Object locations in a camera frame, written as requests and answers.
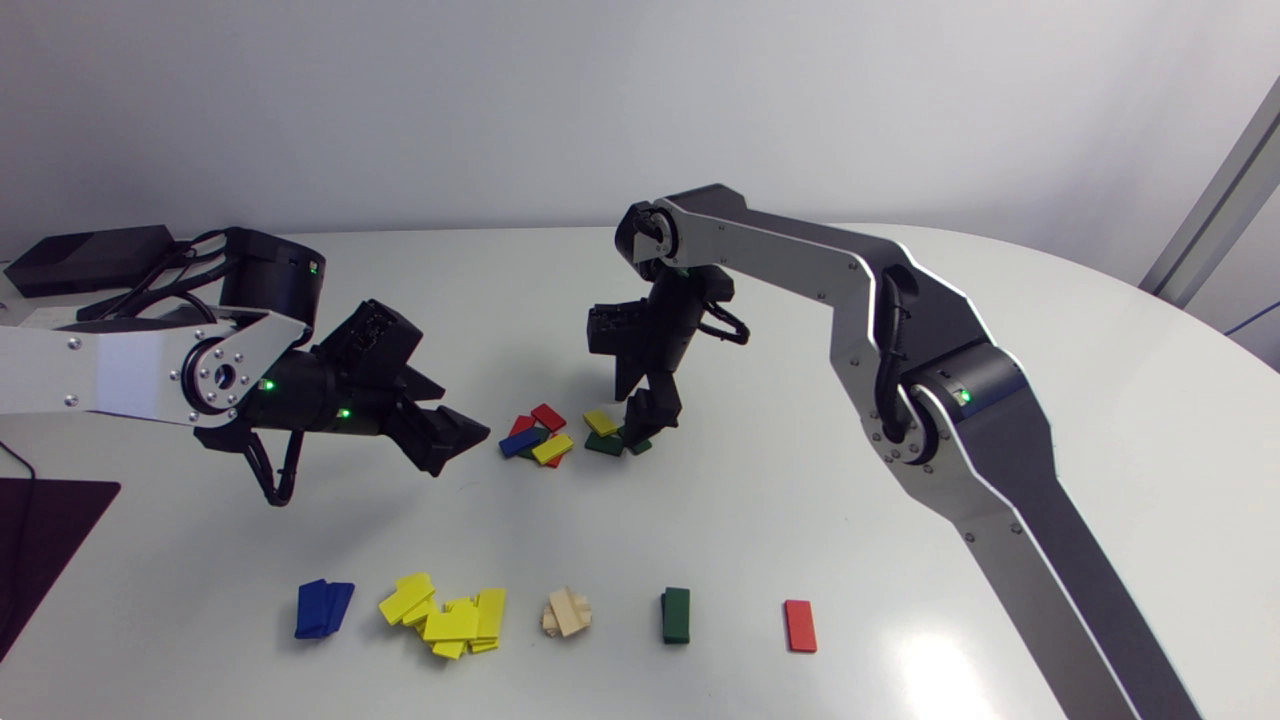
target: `white wall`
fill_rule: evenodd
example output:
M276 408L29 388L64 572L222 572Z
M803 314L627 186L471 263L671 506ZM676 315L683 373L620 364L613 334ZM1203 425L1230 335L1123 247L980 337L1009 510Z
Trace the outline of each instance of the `white wall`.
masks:
M6 0L0 255L609 224L721 181L1137 282L1277 73L1275 0Z

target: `white table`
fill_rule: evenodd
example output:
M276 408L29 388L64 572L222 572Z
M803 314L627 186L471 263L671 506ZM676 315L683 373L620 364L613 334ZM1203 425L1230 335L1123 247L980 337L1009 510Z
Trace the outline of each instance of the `white table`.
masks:
M1280 716L1276 374L1114 279L1001 242L856 225L973 297L1053 423L1062 483L1207 717ZM294 237L324 252L317 337L360 300L426 337L413 364L494 436L439 479L387 438L311 436L268 507L238 456L102 416L8 418L44 477L124 489L0 665L0 717L1061 716L964 543L868 447L827 365L829 310L736 275L746 347L701 338L681 428L558 470L495 439L550 402L611 404L586 310L645 286L612 228ZM753 388L751 392L735 388ZM274 459L283 438L268 438ZM509 589L503 646L447 664L375 603L433 574L440 598ZM356 583L343 629L292 638L296 588ZM552 639L547 593L595 624ZM692 643L658 594L692 589ZM786 652L813 601L819 652Z

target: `green block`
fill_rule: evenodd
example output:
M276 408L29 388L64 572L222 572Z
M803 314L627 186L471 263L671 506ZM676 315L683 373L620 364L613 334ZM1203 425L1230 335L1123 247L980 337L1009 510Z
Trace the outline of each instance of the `green block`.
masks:
M588 450L594 450L596 452L604 452L607 455L613 455L614 457L622 455L622 436L614 433L609 437L600 437L595 433L586 436L586 443L584 443Z
M626 432L627 427L622 425L621 428L618 428L617 437L621 438ZM645 439L644 442L637 442L635 447L630 447L627 450L631 451L631 455L640 455L641 452L648 451L650 447L653 447L653 443Z
M543 438L543 439L538 441L539 445L547 442L547 438L552 437L552 432L548 430L547 428L541 427L541 425L534 425L534 430L536 430L538 436ZM521 450L516 455L518 455L521 457L525 457L527 460L532 460L534 459L534 448L535 447L538 447L538 445L526 447L525 450Z
M689 588L662 593L662 642L689 644Z

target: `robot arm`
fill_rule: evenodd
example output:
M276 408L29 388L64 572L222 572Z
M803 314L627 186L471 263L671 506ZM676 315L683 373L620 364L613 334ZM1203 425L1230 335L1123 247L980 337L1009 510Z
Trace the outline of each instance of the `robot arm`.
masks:
M310 351L293 350L311 337L324 258L256 231L219 232L225 258L214 270L140 286L56 331L0 327L0 414L90 411L191 427L205 447L243 455L275 506L293 493L307 432L388 436L433 475L488 437L448 407L417 406L444 388L408 366L421 331L376 300ZM216 279L220 304L198 315L136 316ZM256 428L291 432L279 480Z
M863 432L902 488L955 525L1066 715L1199 717L1059 484L1021 368L964 295L896 242L750 210L723 186L632 205L614 242L653 283L648 300L588 319L591 352L617 356L617 400L649 378L627 401L628 446L676 425L673 373L703 313L733 293L713 265L829 305L831 364Z

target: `red block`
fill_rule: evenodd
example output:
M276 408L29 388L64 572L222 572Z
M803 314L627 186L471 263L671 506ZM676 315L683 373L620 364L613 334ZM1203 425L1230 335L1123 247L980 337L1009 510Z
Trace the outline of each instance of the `red block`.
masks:
M813 607L808 600L788 600L782 603L787 612L787 642L791 652L818 652L818 638L813 632Z
M530 418L529 415L521 415L516 418L516 424L511 427L511 432L507 433L507 437L511 437L516 433L522 433L531 427L534 427L534 419Z
M545 402L534 407L532 415L553 433L564 427L564 418L561 418L559 413L552 410L552 406Z

